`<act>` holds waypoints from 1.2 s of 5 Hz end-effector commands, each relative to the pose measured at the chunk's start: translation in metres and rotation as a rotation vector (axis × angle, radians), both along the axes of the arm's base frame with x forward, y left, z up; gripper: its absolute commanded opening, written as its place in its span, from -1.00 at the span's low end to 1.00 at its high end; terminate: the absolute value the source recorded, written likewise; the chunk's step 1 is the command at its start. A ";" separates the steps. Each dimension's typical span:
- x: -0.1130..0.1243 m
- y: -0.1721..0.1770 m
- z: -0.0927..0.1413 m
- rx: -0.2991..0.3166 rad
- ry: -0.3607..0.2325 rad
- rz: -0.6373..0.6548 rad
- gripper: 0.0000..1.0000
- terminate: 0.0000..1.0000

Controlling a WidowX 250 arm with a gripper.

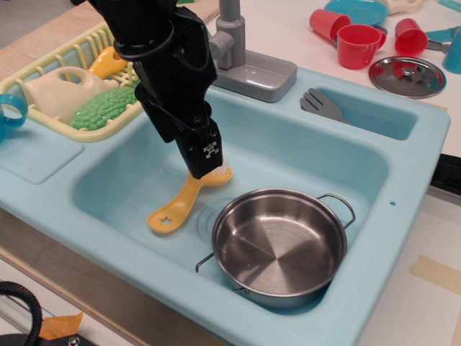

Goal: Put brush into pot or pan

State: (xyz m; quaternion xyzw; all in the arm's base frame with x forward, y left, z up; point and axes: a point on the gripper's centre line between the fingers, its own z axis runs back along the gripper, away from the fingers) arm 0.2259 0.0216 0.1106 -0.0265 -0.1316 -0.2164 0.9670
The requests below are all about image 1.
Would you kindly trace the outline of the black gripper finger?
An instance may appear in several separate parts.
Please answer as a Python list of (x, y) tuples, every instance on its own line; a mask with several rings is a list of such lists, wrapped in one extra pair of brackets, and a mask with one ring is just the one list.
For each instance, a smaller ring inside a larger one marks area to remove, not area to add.
[(223, 150), (218, 124), (209, 119), (203, 130), (183, 130), (175, 138), (189, 173), (195, 179), (223, 165)]

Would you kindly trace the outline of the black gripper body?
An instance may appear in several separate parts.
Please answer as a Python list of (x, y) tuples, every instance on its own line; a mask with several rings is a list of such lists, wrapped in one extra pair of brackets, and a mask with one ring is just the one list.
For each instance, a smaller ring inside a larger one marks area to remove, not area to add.
[(205, 93), (216, 79), (204, 22), (186, 7), (115, 6), (117, 52), (133, 63), (136, 95), (165, 142), (203, 130)]

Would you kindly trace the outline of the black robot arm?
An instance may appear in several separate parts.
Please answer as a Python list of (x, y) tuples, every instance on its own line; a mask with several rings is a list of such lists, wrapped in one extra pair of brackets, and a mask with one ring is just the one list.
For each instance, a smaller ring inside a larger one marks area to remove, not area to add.
[(175, 1), (92, 1), (122, 59), (140, 80), (135, 96), (162, 139), (175, 141), (200, 179), (223, 163), (218, 125), (205, 101), (217, 78), (205, 23)]

